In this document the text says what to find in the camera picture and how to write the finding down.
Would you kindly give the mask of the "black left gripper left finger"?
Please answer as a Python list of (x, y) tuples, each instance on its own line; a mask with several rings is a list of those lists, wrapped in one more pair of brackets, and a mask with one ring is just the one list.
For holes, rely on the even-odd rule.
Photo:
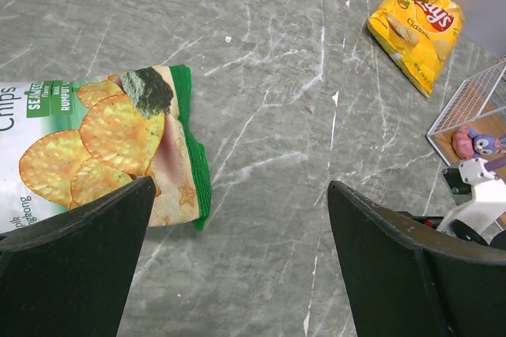
[(114, 336), (155, 197), (150, 177), (1, 235), (3, 336)]

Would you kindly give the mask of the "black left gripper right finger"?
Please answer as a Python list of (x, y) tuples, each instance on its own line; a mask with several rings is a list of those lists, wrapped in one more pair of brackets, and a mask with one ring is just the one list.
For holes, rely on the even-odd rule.
[(340, 181), (330, 224), (359, 336), (503, 336), (505, 252), (440, 233)]

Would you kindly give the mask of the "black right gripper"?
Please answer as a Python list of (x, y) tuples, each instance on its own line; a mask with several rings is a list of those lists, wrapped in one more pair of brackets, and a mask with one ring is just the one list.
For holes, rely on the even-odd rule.
[[(440, 223), (443, 221), (441, 216), (410, 216), (416, 222), (419, 222), (430, 229), (437, 229)], [(482, 246), (488, 246), (491, 248), (505, 250), (505, 231), (498, 233), (489, 243), (482, 237), (478, 232), (473, 230), (467, 224), (460, 220), (454, 220), (450, 223), (450, 230), (453, 232), (456, 238), (469, 242), (474, 242)]]

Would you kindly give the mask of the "purple bunny donut toy front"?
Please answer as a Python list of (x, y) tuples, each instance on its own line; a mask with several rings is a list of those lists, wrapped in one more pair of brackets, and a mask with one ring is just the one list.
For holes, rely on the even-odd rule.
[(505, 135), (496, 137), (473, 127), (460, 127), (452, 135), (451, 146), (461, 160), (505, 153)]

